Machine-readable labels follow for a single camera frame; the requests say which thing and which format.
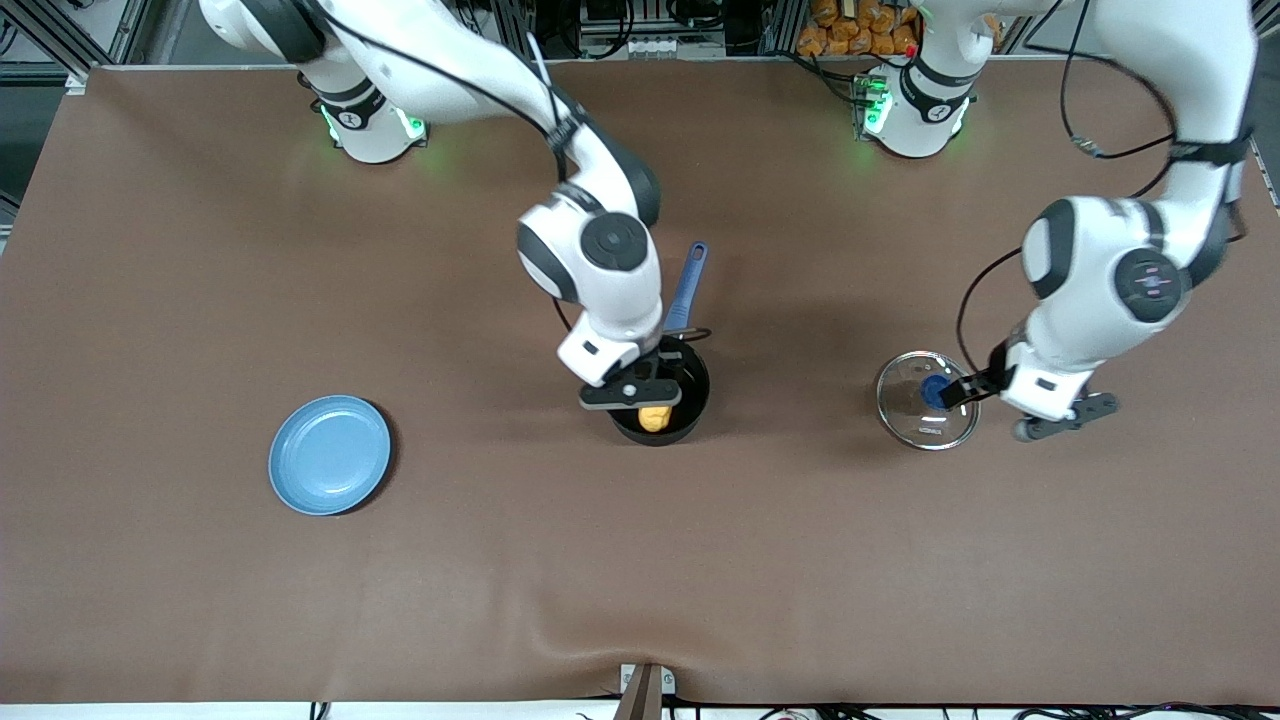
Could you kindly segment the glass lid with blue knob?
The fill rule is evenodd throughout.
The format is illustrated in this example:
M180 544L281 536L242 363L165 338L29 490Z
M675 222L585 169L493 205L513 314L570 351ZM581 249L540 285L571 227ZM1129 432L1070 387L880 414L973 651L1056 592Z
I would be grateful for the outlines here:
M881 425L911 448L945 451L960 446L977 430L980 406L946 407L941 392L961 377L963 369L942 354L911 351L892 357L876 378Z

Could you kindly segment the brown table mat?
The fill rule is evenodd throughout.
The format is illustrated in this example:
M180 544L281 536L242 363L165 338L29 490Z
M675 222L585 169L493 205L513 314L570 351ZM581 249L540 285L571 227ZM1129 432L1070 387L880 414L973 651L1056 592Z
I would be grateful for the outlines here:
M710 250L691 436L584 411L520 265L550 155L511 119L397 163L334 149L289 70L100 70L0 254L0 703L612 692L653 661L719 703L1280 705L1280 215L1158 337L1119 411L1024 445L878 423L891 357L952 354L965 286L1047 204L1123 195L1052 61L996 61L954 145L900 161L782 61L554 69L660 177L666 281ZM392 468L314 518L282 423L374 404Z

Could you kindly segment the blue round plate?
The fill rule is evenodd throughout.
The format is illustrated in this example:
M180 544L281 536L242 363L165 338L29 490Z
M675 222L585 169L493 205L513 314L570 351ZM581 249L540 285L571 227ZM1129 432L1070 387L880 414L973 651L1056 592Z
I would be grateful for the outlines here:
M329 395L306 402L282 423L268 452L268 479L291 510L338 516L379 491L394 450L390 424L374 404Z

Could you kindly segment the white power strip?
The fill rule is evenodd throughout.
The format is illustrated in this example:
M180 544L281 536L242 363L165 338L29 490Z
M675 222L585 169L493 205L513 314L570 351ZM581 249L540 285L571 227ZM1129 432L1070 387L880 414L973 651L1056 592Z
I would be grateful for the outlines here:
M607 60L704 60L722 59L726 47L719 35L700 33L640 33L635 31L618 49L617 32L580 33L577 47L589 59Z

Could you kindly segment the bag of orange round items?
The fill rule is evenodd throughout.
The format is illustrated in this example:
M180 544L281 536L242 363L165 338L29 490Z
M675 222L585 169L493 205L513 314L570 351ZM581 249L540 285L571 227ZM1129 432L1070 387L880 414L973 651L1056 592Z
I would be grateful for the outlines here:
M914 56L925 28L908 0L806 0L801 56Z

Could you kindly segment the aluminium extrusion frame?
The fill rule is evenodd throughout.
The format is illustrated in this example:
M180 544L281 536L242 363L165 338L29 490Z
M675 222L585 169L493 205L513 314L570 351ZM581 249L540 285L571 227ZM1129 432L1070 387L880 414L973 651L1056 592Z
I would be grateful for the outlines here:
M997 10L997 55L1101 56L1091 27L1097 0L1034 0L1043 12ZM722 59L794 53L806 0L443 0L467 29L518 53L540 49L557 61L589 59L580 33L719 35ZM86 77L93 67L274 67L265 50L229 45L202 17L198 0L0 0L0 78Z

